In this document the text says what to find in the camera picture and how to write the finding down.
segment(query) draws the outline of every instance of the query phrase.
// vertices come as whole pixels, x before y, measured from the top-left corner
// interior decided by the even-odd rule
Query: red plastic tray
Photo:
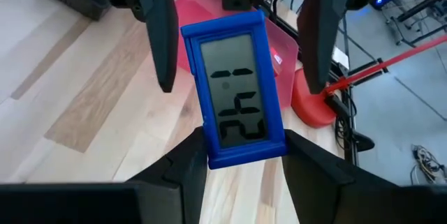
[[[223,10],[221,0],[176,0],[175,5],[179,16],[179,27],[236,13]],[[283,109],[291,105],[298,45],[293,38],[271,21],[265,20],[265,28],[267,29],[270,51],[274,61],[279,104]],[[180,32],[179,35],[177,65],[189,71],[183,37]]]

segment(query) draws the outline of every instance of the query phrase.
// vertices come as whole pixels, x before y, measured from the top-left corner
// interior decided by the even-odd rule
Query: wooden plank
[[[198,103],[197,96],[193,94],[196,90],[193,89],[192,76],[184,70],[178,70],[173,91],[170,94],[165,94],[160,90],[155,76],[151,84],[149,92],[152,92],[147,98],[148,106],[144,107],[145,110],[143,109],[145,118],[136,133],[134,143],[114,175],[115,181],[123,181],[139,173],[170,151],[177,145],[179,139],[183,140],[193,130],[193,127],[189,126],[186,114],[191,115],[190,112],[196,110],[185,109]]]
[[[292,107],[284,109],[281,115],[285,129],[293,130],[308,140],[316,141],[314,139],[309,139],[309,127],[295,114]]]
[[[270,205],[260,203],[258,206],[258,215],[256,217],[256,224],[273,224],[276,216],[276,209]]]
[[[3,21],[0,30],[2,42],[0,58],[54,12],[61,9],[80,16],[57,0],[0,0],[0,20]]]
[[[39,140],[30,154],[20,163],[20,166],[6,182],[22,183],[27,181],[37,167],[50,155],[56,145],[53,141],[45,138]]]
[[[280,192],[280,198],[278,206],[275,208],[275,223],[278,224],[298,224],[298,217],[293,206],[291,193],[288,190],[286,184],[282,187]]]
[[[281,158],[266,160],[261,183],[261,203],[267,206],[277,207],[284,183],[286,182],[282,170]]]
[[[63,53],[0,124],[0,181],[8,179],[122,37],[132,14],[112,9]]]
[[[261,196],[261,182],[265,161],[239,165],[241,178],[231,212],[230,223],[255,223]]]
[[[54,61],[59,58],[63,51],[52,52],[52,48],[79,19],[78,14],[60,8],[0,56],[0,93],[11,95],[48,54]]]
[[[73,169],[74,181],[111,181],[143,128],[159,84],[152,58],[145,59],[98,134]],[[148,149],[148,156],[159,156]]]
[[[208,172],[200,223],[230,223],[242,166]]]
[[[80,17],[79,20],[53,45],[37,67],[25,78],[21,85],[11,95],[11,98],[19,99],[25,92],[45,73],[55,61],[64,53],[70,45],[90,25],[91,19]]]
[[[131,78],[149,54],[146,26],[135,22],[95,71],[46,138],[85,152],[117,104]]]
[[[29,175],[27,183],[66,183],[72,181],[72,167],[82,160],[78,151],[54,144],[54,148]]]

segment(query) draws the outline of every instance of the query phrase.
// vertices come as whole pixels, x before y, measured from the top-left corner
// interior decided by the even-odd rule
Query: blue clock case
[[[181,28],[189,67],[196,81],[200,108],[202,110],[203,129],[207,141],[208,165],[210,169],[286,155],[284,127],[281,120],[281,110],[279,108],[264,22],[264,14],[256,11],[190,24]],[[261,90],[264,117],[267,121],[268,138],[253,144],[222,149],[219,143],[218,127],[214,116],[200,45],[205,42],[243,34],[251,35],[254,46],[256,70],[259,89]]]

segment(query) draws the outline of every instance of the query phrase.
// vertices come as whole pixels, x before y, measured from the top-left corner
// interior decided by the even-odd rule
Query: gray floor
[[[290,5],[291,0],[283,2]],[[301,2],[294,0],[295,10]],[[348,35],[375,58],[386,60],[410,49],[405,44],[396,46],[385,17],[371,6],[348,12],[346,20]],[[439,26],[428,18],[426,24]],[[406,33],[414,38],[420,35],[416,31]],[[340,33],[337,46],[345,51]],[[376,142],[373,150],[359,153],[360,167],[398,185],[411,183],[410,171],[415,165],[412,144],[423,145],[440,163],[447,164],[447,121],[408,90],[447,117],[447,43],[437,50],[440,54],[435,49],[422,52],[390,67],[390,73],[353,89],[358,108],[356,128]],[[371,60],[352,43],[349,43],[349,58],[352,68]]]

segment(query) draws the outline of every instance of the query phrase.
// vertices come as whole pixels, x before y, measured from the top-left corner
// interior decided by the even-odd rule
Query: digital clock
[[[210,169],[286,154],[264,22],[258,11],[181,28]]]

